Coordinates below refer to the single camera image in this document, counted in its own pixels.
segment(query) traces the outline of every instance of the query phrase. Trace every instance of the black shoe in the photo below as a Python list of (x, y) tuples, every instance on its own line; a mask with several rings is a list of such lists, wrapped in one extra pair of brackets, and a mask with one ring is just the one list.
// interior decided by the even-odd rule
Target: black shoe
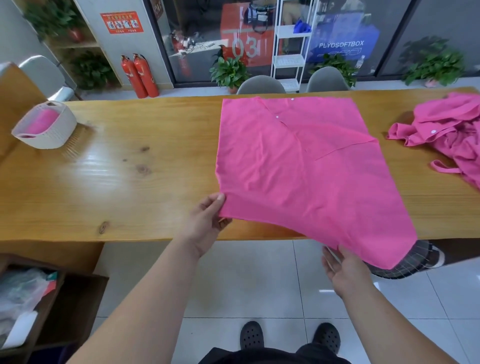
[(317, 327), (313, 342), (326, 346), (335, 355), (340, 350), (340, 334), (338, 330), (329, 322), (323, 322)]
[(240, 348), (264, 348), (264, 333), (262, 327), (256, 321), (247, 322), (240, 332)]

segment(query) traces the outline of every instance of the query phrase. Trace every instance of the hand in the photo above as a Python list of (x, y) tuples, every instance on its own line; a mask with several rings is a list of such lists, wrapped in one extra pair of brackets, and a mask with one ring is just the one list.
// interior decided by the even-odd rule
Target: hand
[(343, 246), (340, 245), (338, 249), (339, 251), (334, 250), (334, 252), (340, 259), (340, 263), (326, 246), (322, 251), (324, 254), (322, 265), (328, 278), (332, 281), (335, 293), (345, 299), (347, 296), (374, 287), (370, 270), (365, 263)]
[(205, 197), (190, 212), (179, 238), (191, 244), (198, 256), (204, 255), (215, 242), (218, 234), (232, 222), (230, 218), (219, 218), (218, 212), (225, 202), (225, 195), (211, 194)]

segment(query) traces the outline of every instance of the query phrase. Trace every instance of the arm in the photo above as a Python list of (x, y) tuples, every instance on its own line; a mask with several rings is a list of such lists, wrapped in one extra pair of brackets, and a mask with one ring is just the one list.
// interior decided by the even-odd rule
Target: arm
[(414, 327), (372, 283), (367, 266), (342, 246), (322, 264), (372, 364), (457, 364)]
[(218, 218), (224, 201), (223, 194), (212, 194), (199, 203), (183, 231), (69, 364), (171, 362), (198, 260), (231, 222)]

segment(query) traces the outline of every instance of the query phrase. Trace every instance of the pink shirt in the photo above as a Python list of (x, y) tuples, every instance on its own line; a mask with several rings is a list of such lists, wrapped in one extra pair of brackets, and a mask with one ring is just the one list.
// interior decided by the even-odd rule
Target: pink shirt
[(378, 141), (351, 99), (223, 101), (221, 216), (281, 225), (393, 268), (417, 237)]
[(411, 125), (395, 123), (388, 139), (405, 139), (406, 146), (428, 143), (452, 158), (458, 168), (434, 160), (431, 167), (441, 173), (460, 173), (480, 189), (480, 95), (452, 92), (446, 99), (417, 105)]

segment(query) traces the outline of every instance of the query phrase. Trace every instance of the white basket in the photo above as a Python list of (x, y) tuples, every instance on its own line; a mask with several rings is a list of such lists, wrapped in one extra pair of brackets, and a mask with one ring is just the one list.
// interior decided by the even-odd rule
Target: white basket
[[(43, 133), (25, 133), (28, 126), (36, 120), (39, 112), (44, 109), (54, 109), (59, 114), (58, 118)], [(37, 149), (55, 149), (65, 144), (76, 126), (77, 120), (67, 105), (57, 101), (48, 101), (35, 106), (26, 113), (13, 128), (12, 135)]]

